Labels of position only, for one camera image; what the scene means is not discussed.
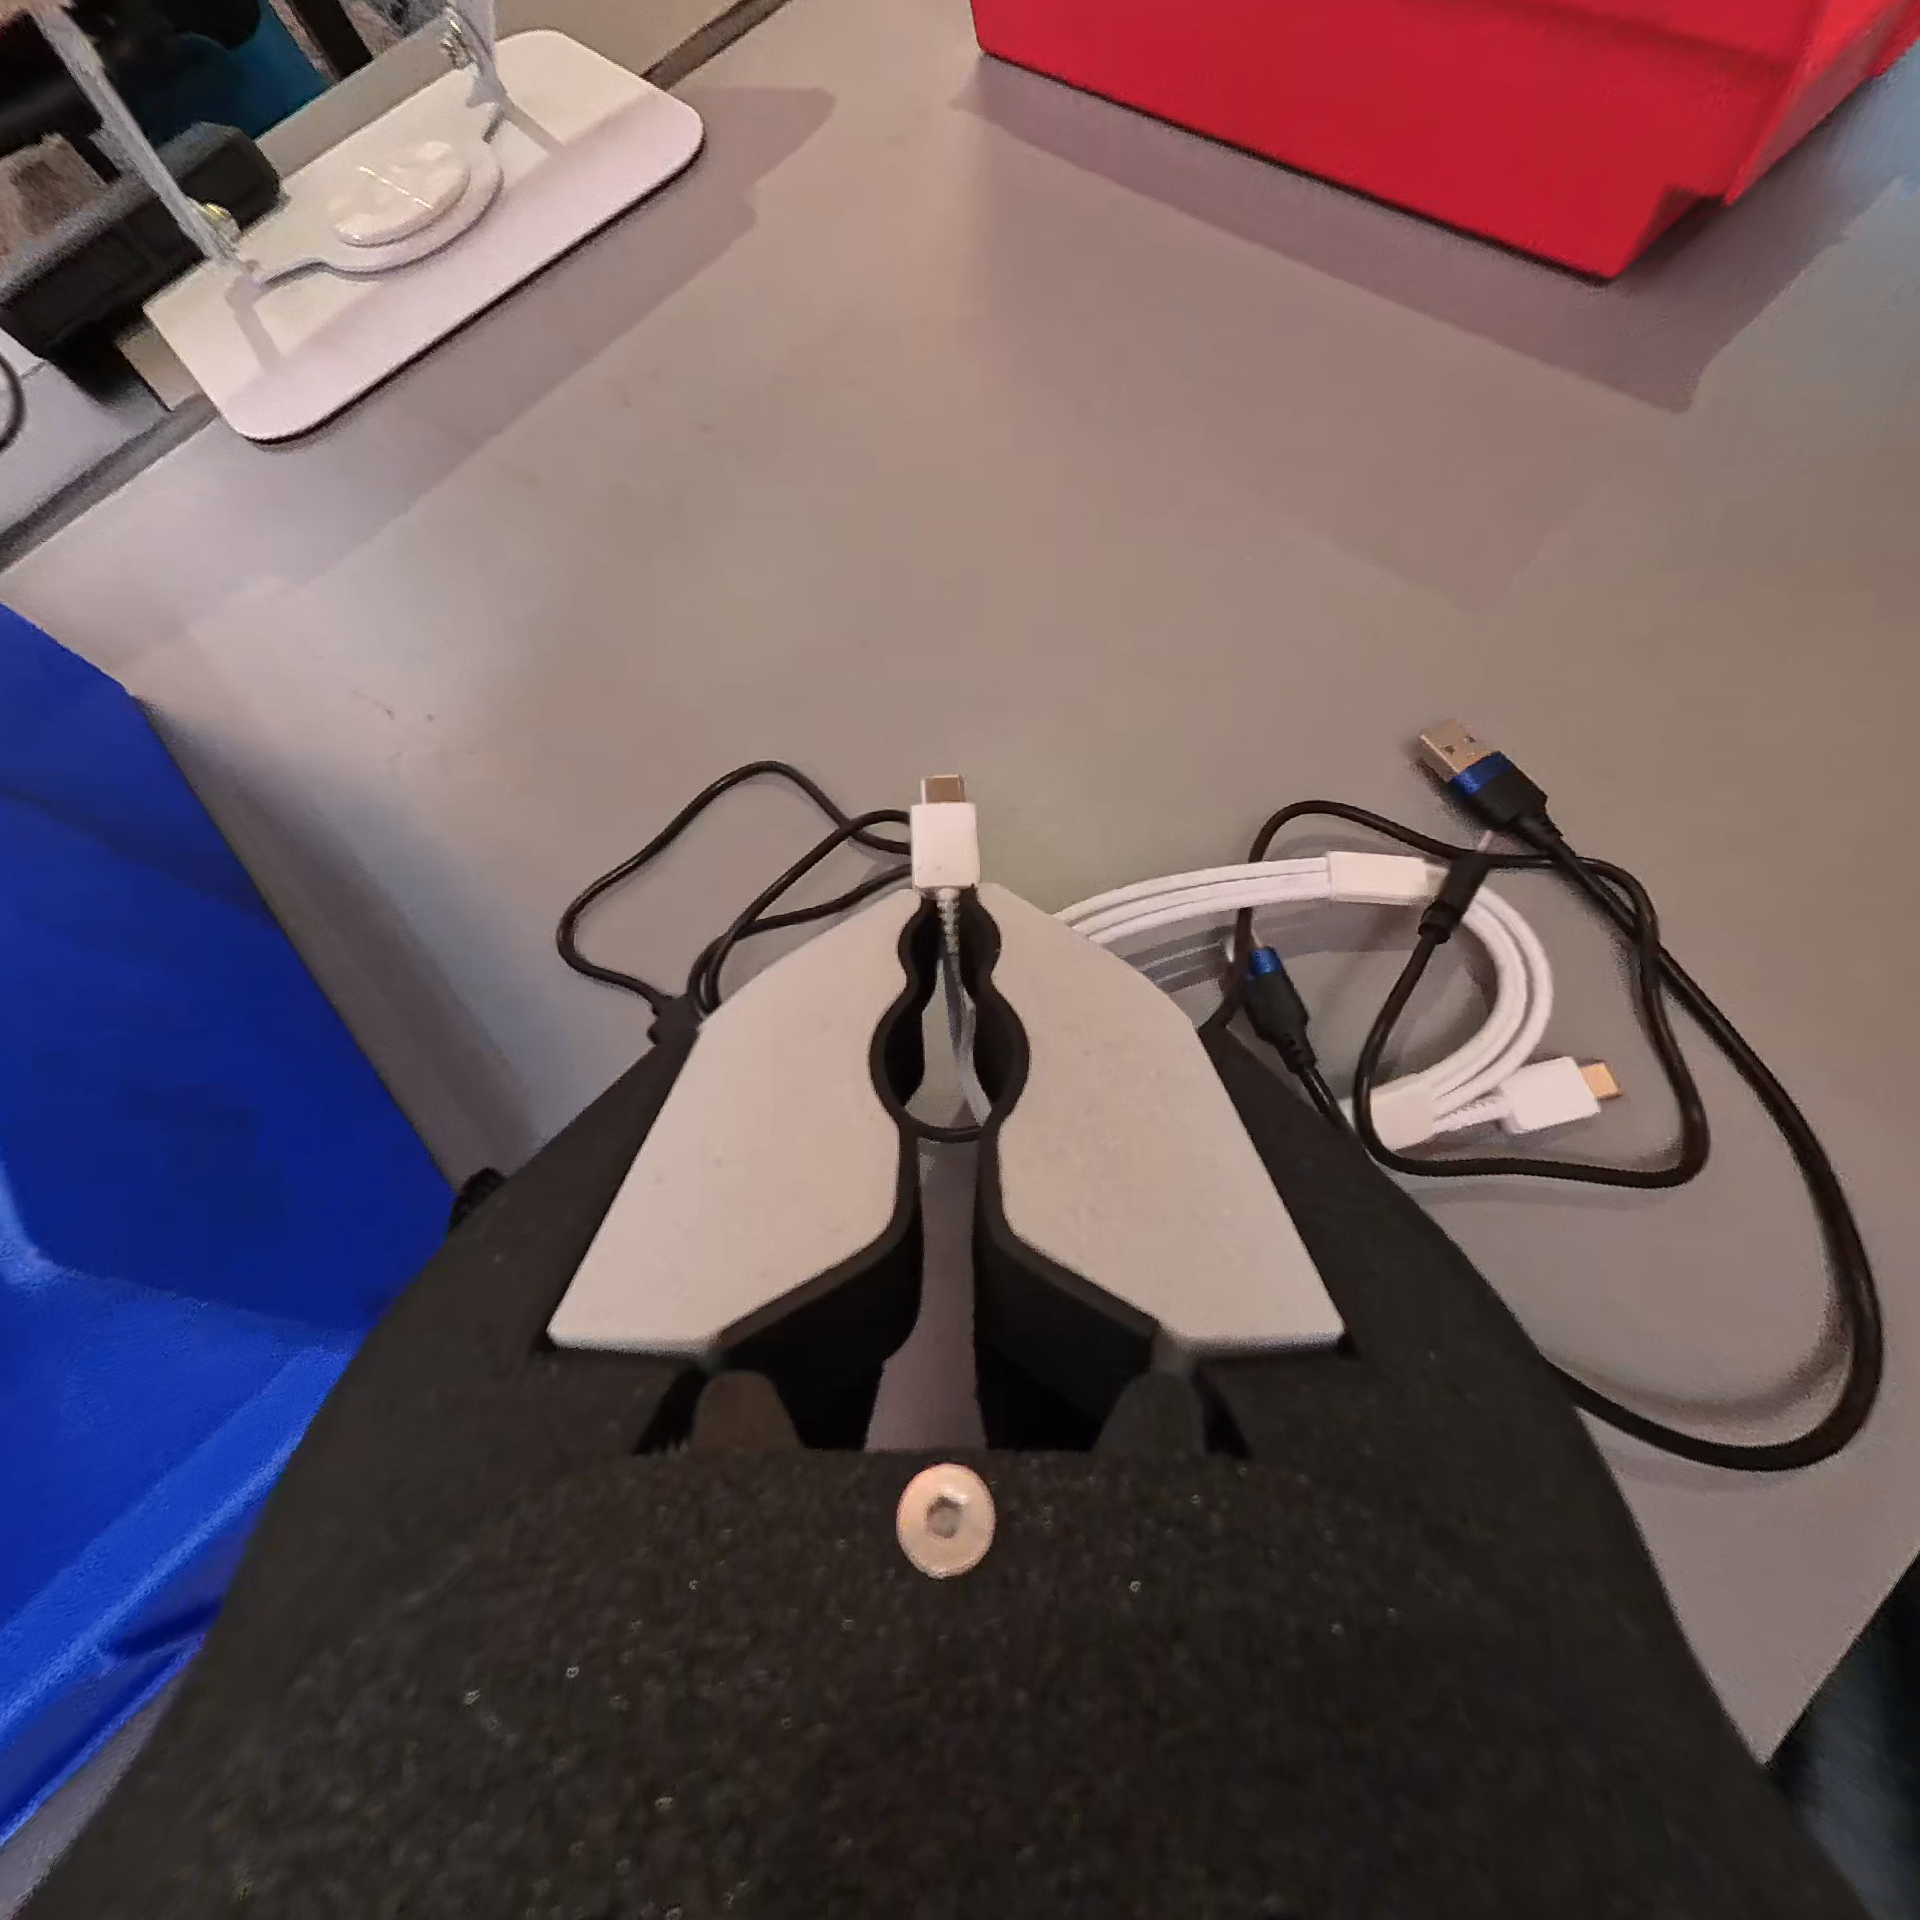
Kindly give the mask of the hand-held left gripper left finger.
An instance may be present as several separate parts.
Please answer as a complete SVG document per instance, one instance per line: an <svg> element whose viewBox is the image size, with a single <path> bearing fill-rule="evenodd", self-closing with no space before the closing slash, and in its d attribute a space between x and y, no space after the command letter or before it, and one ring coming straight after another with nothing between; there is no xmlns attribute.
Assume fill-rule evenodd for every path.
<svg viewBox="0 0 1920 1920"><path fill-rule="evenodd" d="M816 1450L859 1450L926 1288L908 1098L939 915L889 893L707 1014L549 1341L764 1375Z"/></svg>

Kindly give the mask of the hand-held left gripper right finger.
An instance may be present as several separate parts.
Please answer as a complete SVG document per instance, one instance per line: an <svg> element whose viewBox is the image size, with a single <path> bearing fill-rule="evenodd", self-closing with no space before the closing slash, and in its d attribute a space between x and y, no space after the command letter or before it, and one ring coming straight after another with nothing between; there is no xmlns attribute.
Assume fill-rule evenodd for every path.
<svg viewBox="0 0 1920 1920"><path fill-rule="evenodd" d="M1345 1321L1180 1007L1001 884L965 905L973 1373L993 1448L1091 1448L1148 1373L1328 1356Z"/></svg>

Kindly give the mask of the blue storage bin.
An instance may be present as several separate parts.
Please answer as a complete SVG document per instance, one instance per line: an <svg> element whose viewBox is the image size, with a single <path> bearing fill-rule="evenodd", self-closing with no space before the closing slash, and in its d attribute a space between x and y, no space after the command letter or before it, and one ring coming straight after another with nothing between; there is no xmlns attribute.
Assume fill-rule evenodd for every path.
<svg viewBox="0 0 1920 1920"><path fill-rule="evenodd" d="M136 700L3 613L3 1835L198 1650L453 1202Z"/></svg>

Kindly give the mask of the red storage bin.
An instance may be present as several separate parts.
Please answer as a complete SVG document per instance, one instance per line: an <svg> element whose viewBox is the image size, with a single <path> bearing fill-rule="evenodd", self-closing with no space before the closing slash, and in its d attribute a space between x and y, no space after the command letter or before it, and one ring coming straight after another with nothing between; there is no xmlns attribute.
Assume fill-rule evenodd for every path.
<svg viewBox="0 0 1920 1920"><path fill-rule="evenodd" d="M970 4L980 53L1602 281L1917 46L1917 4Z"/></svg>

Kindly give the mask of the grey desk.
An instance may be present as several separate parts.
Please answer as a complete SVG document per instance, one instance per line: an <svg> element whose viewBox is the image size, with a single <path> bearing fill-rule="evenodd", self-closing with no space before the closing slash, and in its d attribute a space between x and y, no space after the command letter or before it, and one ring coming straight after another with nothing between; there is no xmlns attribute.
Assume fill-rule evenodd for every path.
<svg viewBox="0 0 1920 1920"><path fill-rule="evenodd" d="M219 421L3 572L165 728L455 1179L645 1049L561 905L713 777L965 774L1040 903L1293 799L1455 828L1457 716L1639 872L1886 1306L1783 1481L1602 1440L1772 1750L1917 1548L1917 57L1592 287L790 4L707 147L315 438Z"/></svg>

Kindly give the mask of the wooden book stand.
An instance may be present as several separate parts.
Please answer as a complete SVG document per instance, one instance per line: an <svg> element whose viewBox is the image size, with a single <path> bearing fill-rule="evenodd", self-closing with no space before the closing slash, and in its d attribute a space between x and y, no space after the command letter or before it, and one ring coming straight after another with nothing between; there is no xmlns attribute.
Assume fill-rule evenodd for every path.
<svg viewBox="0 0 1920 1920"><path fill-rule="evenodd" d="M256 444L333 421L702 150L695 107L551 29L497 37L446 4L449 70L351 131L241 226L187 190L73 19L27 15L190 242L142 313L219 417Z"/></svg>

